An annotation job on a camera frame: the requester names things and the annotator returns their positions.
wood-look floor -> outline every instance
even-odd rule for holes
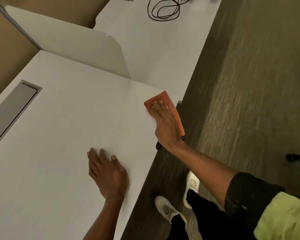
[[[177,109],[191,146],[300,195],[300,162],[285,160],[300,154],[300,0],[222,0]],[[168,237],[157,195],[184,213],[189,239],[201,239],[182,204],[187,171],[158,152],[122,240]],[[202,185],[200,195],[213,200]]]

white sneaker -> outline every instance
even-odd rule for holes
[[[196,175],[193,174],[193,172],[190,171],[186,178],[185,193],[182,199],[184,206],[188,209],[192,209],[192,207],[187,202],[188,190],[193,190],[194,192],[199,193],[199,184],[200,180],[197,178]]]
[[[185,225],[187,226],[187,219],[185,218],[185,216],[183,214],[181,214],[179,211],[176,210],[176,208],[174,208],[171,203],[168,201],[167,198],[163,197],[163,196],[157,196],[154,200],[155,206],[157,207],[158,211],[160,212],[160,214],[167,219],[170,224],[171,224],[171,220],[172,217],[176,216],[177,214],[179,214],[182,219],[185,222]]]

desk surface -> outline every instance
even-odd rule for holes
[[[151,1],[150,10],[158,1]],[[132,80],[167,90],[182,101],[221,0],[190,0],[168,22],[151,20],[148,2],[110,0],[94,29],[119,42]]]
[[[161,90],[40,51],[0,104],[21,80],[42,90],[0,141],[0,239],[82,239],[104,204],[86,152],[103,147],[130,178],[119,240],[156,154],[143,102]]]

